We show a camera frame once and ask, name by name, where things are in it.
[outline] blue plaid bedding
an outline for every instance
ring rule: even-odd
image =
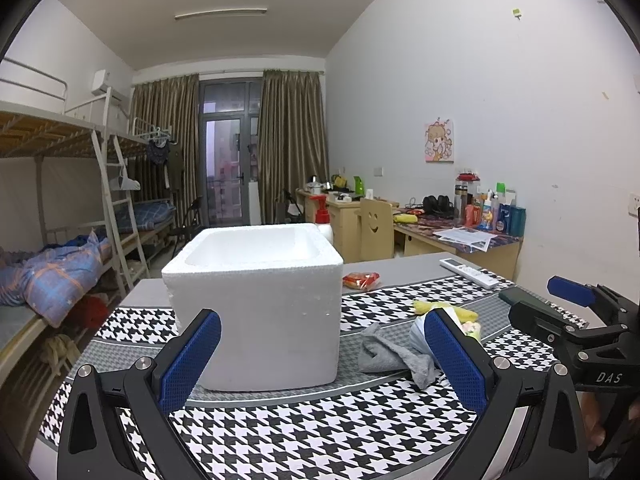
[[[82,247],[46,249],[41,253],[6,253],[0,248],[0,304],[27,303],[51,326],[66,314],[100,278],[108,240],[91,233]]]
[[[169,202],[141,202],[133,205],[138,231],[151,231],[156,225],[174,215],[175,207]],[[121,234],[132,233],[129,207],[125,204],[116,210],[116,223]]]

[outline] wall outlet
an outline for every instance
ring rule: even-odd
[[[640,194],[629,193],[629,214],[638,216],[638,208],[640,208]]]

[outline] blue gripper pad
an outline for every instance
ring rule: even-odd
[[[439,310],[434,309],[424,317],[424,338],[462,406],[481,415],[487,406],[486,378],[458,338],[472,340],[482,352],[484,350],[475,339],[464,335],[446,312]]]
[[[552,277],[546,284],[546,290],[557,298],[571,301],[580,306],[591,306],[596,301],[593,291],[588,286],[560,276]]]
[[[174,342],[181,342],[181,339],[187,339],[186,342],[182,342],[182,349],[160,379],[158,406],[165,415],[184,406],[220,342],[222,332],[220,318],[215,312],[210,310],[208,312],[206,316],[202,316],[203,312],[201,312],[182,335],[167,343],[169,346]],[[204,317],[204,320],[196,330],[193,330],[193,325],[198,322],[199,317]]]

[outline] curtain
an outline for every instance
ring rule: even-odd
[[[182,189],[174,194],[178,222],[198,194],[198,75],[172,77],[135,85],[131,100],[131,121],[139,117],[160,128],[172,127],[184,156]],[[169,198],[164,186],[164,169],[146,156],[129,161],[129,176],[140,182],[135,200]]]
[[[319,74],[266,70],[258,119],[262,222],[274,223],[283,189],[293,194],[312,174],[328,178]]]

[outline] cartoon girl picture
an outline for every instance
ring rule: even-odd
[[[440,118],[426,127],[424,160],[427,162],[453,162],[453,124],[451,119]]]

